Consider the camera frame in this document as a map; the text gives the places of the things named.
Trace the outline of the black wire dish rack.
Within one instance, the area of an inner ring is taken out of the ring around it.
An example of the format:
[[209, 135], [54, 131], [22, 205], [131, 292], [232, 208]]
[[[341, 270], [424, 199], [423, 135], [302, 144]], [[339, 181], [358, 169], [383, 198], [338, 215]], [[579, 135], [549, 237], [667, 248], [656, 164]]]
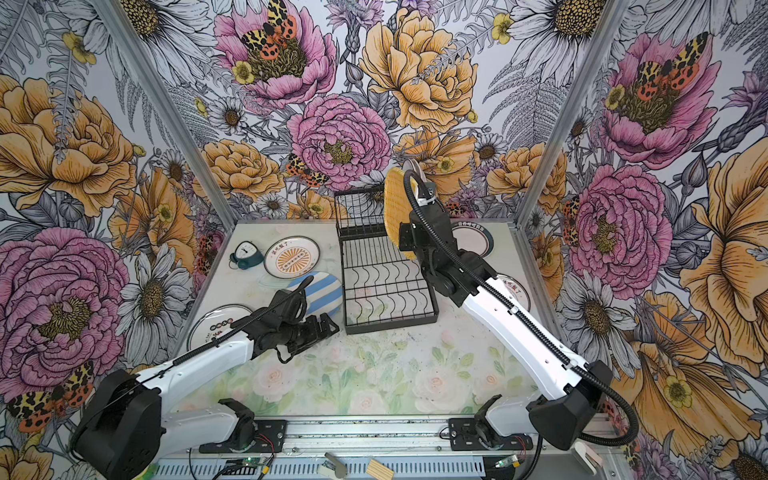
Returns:
[[418, 264], [406, 259], [387, 236], [384, 188], [337, 192], [334, 206], [346, 332], [368, 334], [436, 322], [433, 289]]

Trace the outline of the yellow woven square plate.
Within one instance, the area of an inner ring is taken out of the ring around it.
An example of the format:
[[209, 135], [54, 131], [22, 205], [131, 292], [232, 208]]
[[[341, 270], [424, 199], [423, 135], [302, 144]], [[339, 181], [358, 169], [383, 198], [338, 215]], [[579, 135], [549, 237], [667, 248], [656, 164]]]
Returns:
[[401, 226], [409, 226], [412, 206], [404, 188], [405, 172], [399, 168], [392, 168], [386, 175], [384, 183], [384, 212], [383, 221], [389, 240], [400, 249], [411, 240], [401, 241]]

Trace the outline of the white plate red characters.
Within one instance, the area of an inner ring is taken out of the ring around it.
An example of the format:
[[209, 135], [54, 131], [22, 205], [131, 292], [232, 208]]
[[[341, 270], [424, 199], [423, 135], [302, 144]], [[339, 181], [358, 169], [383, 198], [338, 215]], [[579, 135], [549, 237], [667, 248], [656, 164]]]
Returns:
[[231, 330], [231, 325], [253, 310], [244, 305], [228, 304], [204, 314], [192, 326], [186, 340], [186, 349], [194, 350]]

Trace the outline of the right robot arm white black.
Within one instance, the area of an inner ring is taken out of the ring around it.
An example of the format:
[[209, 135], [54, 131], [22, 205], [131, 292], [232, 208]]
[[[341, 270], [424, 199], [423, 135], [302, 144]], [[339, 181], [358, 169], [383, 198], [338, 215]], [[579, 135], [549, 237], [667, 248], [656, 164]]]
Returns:
[[404, 220], [386, 219], [394, 228], [393, 243], [416, 256], [427, 283], [485, 325], [535, 381], [540, 395], [526, 406], [534, 430], [560, 450], [587, 440], [584, 430], [607, 395], [610, 367], [566, 347], [513, 297], [482, 256], [458, 248], [438, 204], [409, 210]]

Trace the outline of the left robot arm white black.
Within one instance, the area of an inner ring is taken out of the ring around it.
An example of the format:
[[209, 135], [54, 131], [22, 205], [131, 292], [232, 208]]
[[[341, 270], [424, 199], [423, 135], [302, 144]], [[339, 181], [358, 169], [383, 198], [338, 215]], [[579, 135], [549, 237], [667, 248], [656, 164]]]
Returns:
[[280, 290], [207, 343], [138, 374], [116, 370], [94, 390], [69, 440], [71, 452], [107, 479], [134, 479], [158, 459], [212, 445], [244, 452], [259, 441], [255, 415], [224, 398], [174, 412], [204, 384], [274, 352], [286, 364], [340, 330], [327, 313], [308, 314], [306, 287]]

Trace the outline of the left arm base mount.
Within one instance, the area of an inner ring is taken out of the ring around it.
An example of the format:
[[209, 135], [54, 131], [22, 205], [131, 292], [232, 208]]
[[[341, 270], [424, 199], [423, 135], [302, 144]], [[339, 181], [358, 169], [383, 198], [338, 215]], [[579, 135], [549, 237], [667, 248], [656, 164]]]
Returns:
[[287, 426], [286, 420], [239, 421], [227, 439], [202, 444], [198, 451], [201, 454], [280, 453], [283, 450]]

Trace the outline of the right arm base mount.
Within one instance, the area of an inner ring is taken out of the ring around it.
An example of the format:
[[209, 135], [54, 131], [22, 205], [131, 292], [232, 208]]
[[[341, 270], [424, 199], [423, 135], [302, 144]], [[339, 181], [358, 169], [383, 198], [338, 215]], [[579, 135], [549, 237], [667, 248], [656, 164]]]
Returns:
[[489, 427], [478, 427], [474, 417], [454, 417], [447, 421], [447, 437], [452, 451], [517, 451], [535, 449], [529, 435], [502, 437]]

